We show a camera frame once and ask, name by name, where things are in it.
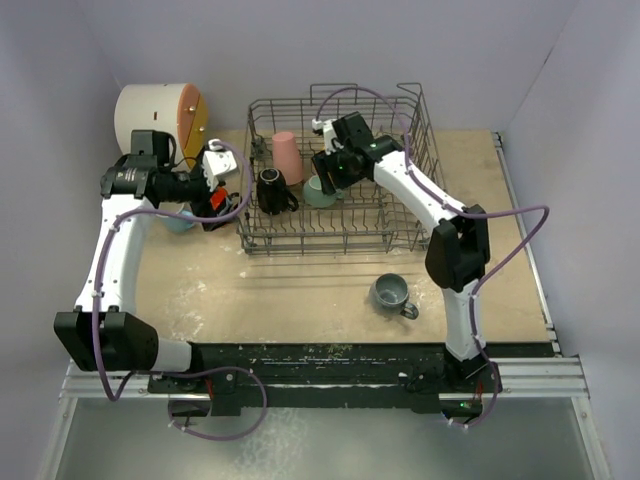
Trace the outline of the light blue ceramic mug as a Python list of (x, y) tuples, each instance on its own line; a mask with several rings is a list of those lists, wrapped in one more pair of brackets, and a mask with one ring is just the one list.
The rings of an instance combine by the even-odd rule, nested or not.
[(157, 218), (168, 231), (174, 234), (185, 233), (195, 226), (195, 223), (190, 220), (193, 216), (191, 211), (181, 209), (177, 211), (177, 214), (179, 217), (158, 215)]

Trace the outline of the sage green ceramic mug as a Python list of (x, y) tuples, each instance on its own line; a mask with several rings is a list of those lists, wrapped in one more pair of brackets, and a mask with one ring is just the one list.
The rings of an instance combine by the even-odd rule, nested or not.
[(305, 203), (313, 208), (327, 208), (344, 198), (342, 191), (337, 190), (328, 195), (322, 191), (322, 184), (318, 175), (312, 175), (303, 186), (303, 198)]

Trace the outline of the grey blue round mug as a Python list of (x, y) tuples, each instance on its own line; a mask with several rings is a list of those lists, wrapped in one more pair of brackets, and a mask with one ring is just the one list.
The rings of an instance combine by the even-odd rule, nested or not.
[(401, 315), (416, 320), (419, 309), (410, 300), (406, 280), (395, 273), (379, 276), (369, 289), (369, 302), (373, 308), (385, 315)]

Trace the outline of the orange ceramic mug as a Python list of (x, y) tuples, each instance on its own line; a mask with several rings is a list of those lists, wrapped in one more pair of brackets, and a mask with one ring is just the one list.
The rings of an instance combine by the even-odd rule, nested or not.
[(229, 192), (224, 187), (218, 187), (210, 197), (210, 205), (216, 216), (230, 213), (235, 208), (235, 201), (240, 199), (238, 192)]

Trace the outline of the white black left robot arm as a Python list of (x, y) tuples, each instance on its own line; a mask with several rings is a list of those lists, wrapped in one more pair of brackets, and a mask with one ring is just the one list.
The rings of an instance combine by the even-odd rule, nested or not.
[(162, 205), (189, 204), (189, 220), (228, 222), (238, 209), (217, 213), (215, 189), (248, 163), (231, 144), (210, 140), (189, 172), (176, 168), (175, 138), (134, 130), (131, 150), (100, 181), (101, 223), (91, 268), (74, 307), (59, 312), (54, 332), (80, 370), (171, 372), (184, 392), (202, 387), (204, 365), (192, 359), (187, 341), (161, 337), (136, 315), (136, 288), (145, 240), (154, 219), (181, 219)]

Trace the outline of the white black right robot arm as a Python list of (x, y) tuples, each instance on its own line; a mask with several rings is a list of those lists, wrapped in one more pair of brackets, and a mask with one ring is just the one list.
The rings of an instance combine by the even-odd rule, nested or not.
[(324, 141), (312, 162), (325, 194), (371, 180), (427, 230), (425, 268), (445, 304), (445, 380), (456, 391), (469, 390), (489, 363), (477, 314), (480, 280), (490, 260), (485, 211), (449, 196), (413, 163), (408, 133), (403, 143), (389, 135), (375, 137), (358, 112), (314, 119), (312, 131)]

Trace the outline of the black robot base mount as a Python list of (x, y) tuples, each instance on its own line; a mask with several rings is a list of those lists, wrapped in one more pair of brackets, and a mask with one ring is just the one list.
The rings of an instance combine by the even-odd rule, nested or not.
[(482, 396), (503, 392), (515, 362), (553, 356), (548, 343), (491, 343), (488, 355), (455, 363), (440, 343), (203, 344), (193, 373), (156, 374), (152, 394), (198, 415), (244, 408), (402, 409), (476, 416)]

